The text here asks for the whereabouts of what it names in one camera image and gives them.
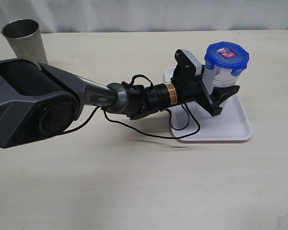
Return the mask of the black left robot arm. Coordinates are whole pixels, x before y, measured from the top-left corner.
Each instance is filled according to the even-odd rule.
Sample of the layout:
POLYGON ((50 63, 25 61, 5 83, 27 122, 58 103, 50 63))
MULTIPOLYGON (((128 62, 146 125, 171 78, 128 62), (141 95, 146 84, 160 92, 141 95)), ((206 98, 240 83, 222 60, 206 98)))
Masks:
POLYGON ((211 116, 239 91, 238 85, 215 87, 203 82, 204 67, 190 52, 175 53, 169 82, 148 87, 130 83, 101 85, 48 64, 21 58, 0 60, 0 148, 6 149, 71 133, 86 105, 105 114, 137 120, 171 107, 196 102, 211 116))

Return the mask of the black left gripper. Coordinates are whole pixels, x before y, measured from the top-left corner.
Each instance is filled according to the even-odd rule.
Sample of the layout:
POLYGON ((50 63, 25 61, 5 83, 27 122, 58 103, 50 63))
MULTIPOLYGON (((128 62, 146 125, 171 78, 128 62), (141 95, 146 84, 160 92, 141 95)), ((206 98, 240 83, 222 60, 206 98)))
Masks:
POLYGON ((182 49, 175 52, 177 65, 174 69, 171 82, 174 83, 180 102, 196 102, 212 117, 218 116, 222 112, 220 107, 228 98, 238 93, 240 86, 233 85, 228 87, 214 87, 212 94, 209 95, 202 81, 202 73, 195 76, 195 66, 183 54, 182 49))

